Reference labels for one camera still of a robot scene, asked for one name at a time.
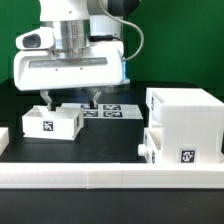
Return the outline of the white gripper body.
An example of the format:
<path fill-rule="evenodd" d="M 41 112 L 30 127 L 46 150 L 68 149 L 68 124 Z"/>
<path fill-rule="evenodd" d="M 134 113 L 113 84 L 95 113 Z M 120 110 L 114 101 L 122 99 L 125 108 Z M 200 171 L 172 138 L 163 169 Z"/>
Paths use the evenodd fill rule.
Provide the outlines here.
<path fill-rule="evenodd" d="M 14 82 L 22 91 L 120 85 L 123 53 L 121 41 L 95 42 L 81 58 L 72 59 L 57 59 L 50 50 L 20 51 L 14 59 Z"/>

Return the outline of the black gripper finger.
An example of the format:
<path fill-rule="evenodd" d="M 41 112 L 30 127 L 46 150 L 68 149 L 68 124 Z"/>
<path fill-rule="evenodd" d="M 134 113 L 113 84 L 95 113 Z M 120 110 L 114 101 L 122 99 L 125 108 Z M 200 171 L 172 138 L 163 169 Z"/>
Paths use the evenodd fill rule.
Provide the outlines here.
<path fill-rule="evenodd" d="M 100 97 L 101 92 L 98 91 L 95 93 L 93 99 L 89 102 L 89 106 L 91 109 L 96 109 L 98 105 L 98 98 Z"/>
<path fill-rule="evenodd" d="M 49 96 L 49 91 L 48 90 L 41 90 L 40 91 L 40 96 L 44 100 L 44 102 L 47 104 L 47 109 L 49 111 L 55 111 L 56 110 L 56 105 Z"/>

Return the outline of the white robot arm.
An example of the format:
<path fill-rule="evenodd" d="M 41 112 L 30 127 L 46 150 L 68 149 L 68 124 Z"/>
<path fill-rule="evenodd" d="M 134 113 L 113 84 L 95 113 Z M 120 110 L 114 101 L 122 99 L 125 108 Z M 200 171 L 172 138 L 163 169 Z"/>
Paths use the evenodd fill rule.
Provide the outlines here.
<path fill-rule="evenodd" d="M 39 0 L 41 26 L 16 38 L 14 82 L 38 90 L 50 111 L 51 89 L 127 84 L 124 19 L 141 0 Z"/>

